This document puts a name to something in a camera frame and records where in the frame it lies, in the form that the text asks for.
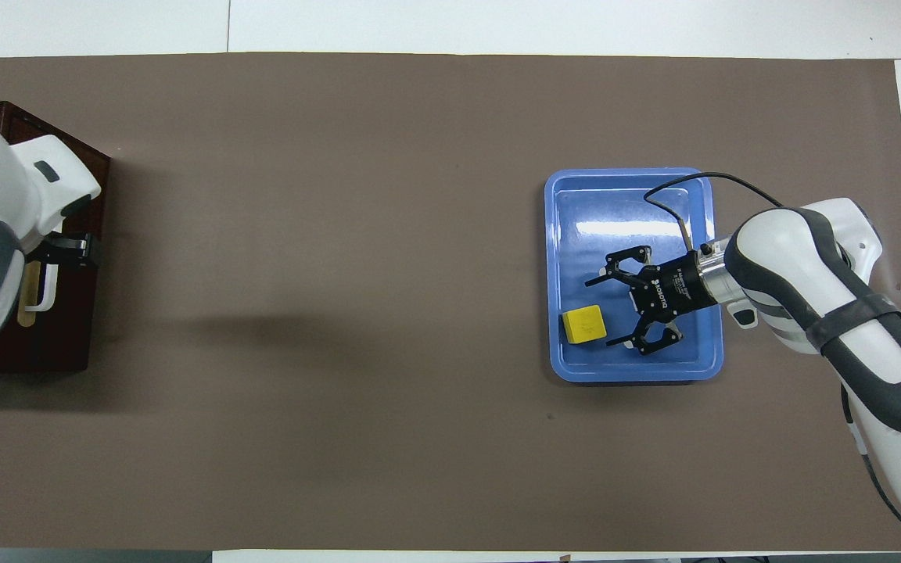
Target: velcro strap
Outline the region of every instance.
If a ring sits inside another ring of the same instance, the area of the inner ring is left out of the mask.
[[[898,314],[901,318],[901,310],[890,299],[881,293],[868,293],[826,313],[825,317],[805,329],[805,337],[821,353],[823,346],[831,339],[889,313]]]

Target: yellow block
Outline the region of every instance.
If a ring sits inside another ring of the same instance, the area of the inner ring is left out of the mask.
[[[565,325],[565,337],[569,343],[590,342],[607,335],[604,314],[598,304],[565,311],[562,313],[562,324]]]

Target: dark brown wooden cabinet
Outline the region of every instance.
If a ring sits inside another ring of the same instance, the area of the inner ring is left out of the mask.
[[[10,102],[0,101],[0,133],[10,144],[55,135],[85,163],[103,192],[84,210],[66,218],[64,231],[90,232],[102,240],[110,157]],[[11,314],[0,332],[0,374],[85,370],[98,274],[93,267],[61,267],[54,307],[38,313],[28,328]]]

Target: brown table surface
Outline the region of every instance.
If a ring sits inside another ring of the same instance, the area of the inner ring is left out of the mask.
[[[854,197],[901,306],[889,61],[0,59],[113,157],[89,369],[0,378],[0,546],[897,550],[835,375],[725,329],[710,382],[547,362],[543,186],[687,165]],[[722,234],[761,208],[716,185]]]

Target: white floor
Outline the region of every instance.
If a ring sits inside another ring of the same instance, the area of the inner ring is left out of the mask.
[[[901,59],[901,0],[0,0],[0,57],[225,51]],[[901,104],[901,60],[896,78]],[[321,562],[390,558],[315,553]],[[311,555],[226,552],[215,560]]]

